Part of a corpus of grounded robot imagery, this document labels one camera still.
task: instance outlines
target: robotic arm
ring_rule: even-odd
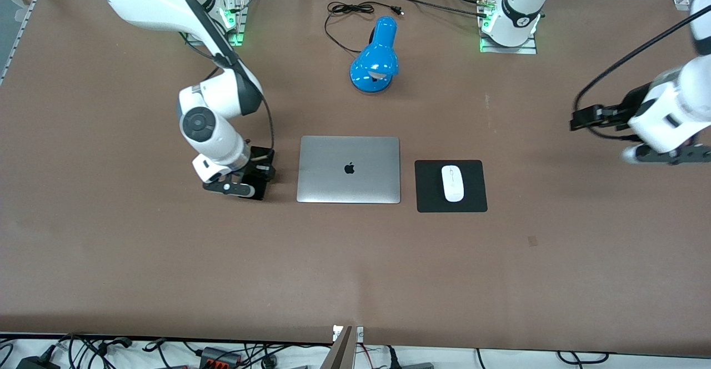
[[[224,72],[178,94],[181,133],[199,153],[193,167],[207,190],[261,200],[266,183],[274,177],[274,153],[251,148],[228,119],[256,112],[264,100],[262,86],[224,39],[203,4],[198,0],[107,2],[123,20],[137,27],[190,33],[205,44],[213,62]],[[233,182],[233,175],[240,181]],[[247,179],[254,184],[247,184]]]
[[[694,0],[690,13],[708,9],[711,0]],[[571,131],[610,127],[632,129],[642,144],[626,148],[630,163],[670,164],[711,162],[711,148],[697,143],[698,133],[711,126],[711,15],[691,22],[700,57],[673,68],[627,93],[615,106],[594,105],[573,113]]]
[[[528,40],[540,19],[545,0],[493,0],[493,7],[485,9],[488,19],[482,32],[497,44],[518,47]]]

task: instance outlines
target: white floor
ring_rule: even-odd
[[[17,340],[8,343],[13,343],[13,352],[8,361],[3,365],[3,368],[15,368],[20,359],[28,356],[41,356],[42,353],[54,341],[51,340]],[[114,364],[116,369],[159,369],[165,368],[165,364],[160,359],[158,351],[147,353],[142,351],[142,348],[147,344],[146,341],[136,341],[129,349],[123,349],[120,346],[111,347],[107,359]],[[213,344],[213,343],[189,343],[191,348],[204,348],[207,346],[221,348],[225,351],[243,349],[243,344]],[[74,341],[73,354],[79,352],[81,343]],[[373,361],[373,367],[390,365],[389,352],[383,346],[368,346],[368,348],[376,348],[374,351],[369,351]],[[398,354],[398,361],[401,366],[413,365],[422,362],[431,362],[435,369],[481,369],[482,367],[477,361],[475,350],[465,348],[422,348],[422,347],[394,347]],[[188,366],[191,368],[199,367],[200,361],[191,351],[182,343],[166,343],[163,347],[167,362],[172,367]],[[355,356],[354,369],[370,369],[370,364],[362,353],[360,347],[357,348],[358,353]],[[7,349],[0,351],[0,361],[5,357]],[[328,353],[326,347],[314,348],[299,348],[291,347],[284,351],[275,354],[277,356],[277,369],[293,369],[300,366],[309,366],[309,369],[318,369],[323,359]],[[566,359],[571,360],[572,356],[564,355]],[[597,354],[579,354],[581,360],[594,361],[601,358]],[[486,369],[577,369],[575,366],[570,366],[561,362],[556,357],[554,352],[548,351],[507,351],[507,350],[482,350],[482,360]],[[60,348],[56,348],[53,354],[52,362],[59,365],[62,369],[69,368],[68,354]],[[88,357],[82,362],[84,369],[87,367]],[[103,367],[99,359],[92,362],[92,367],[98,369]],[[654,356],[629,356],[629,355],[611,355],[606,362],[597,365],[586,365],[587,369],[709,369],[711,368],[711,360],[703,358],[672,358],[672,357],[654,357]],[[251,369],[261,369],[259,364],[254,365]]]

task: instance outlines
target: power adapter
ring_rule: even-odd
[[[223,351],[218,348],[205,347],[200,354],[200,367],[214,367],[215,369],[237,369],[239,354]]]
[[[28,356],[20,361],[17,369],[60,369],[60,367],[51,362],[43,362],[38,356]]]

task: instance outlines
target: power plug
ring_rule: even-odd
[[[51,362],[42,362],[38,356],[28,356],[20,361],[17,369],[60,369],[60,367]]]

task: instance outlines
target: desk lamp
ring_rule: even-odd
[[[370,44],[351,64],[351,82],[358,90],[377,93],[390,85],[398,74],[398,55],[393,45],[398,24],[392,17],[378,19]]]

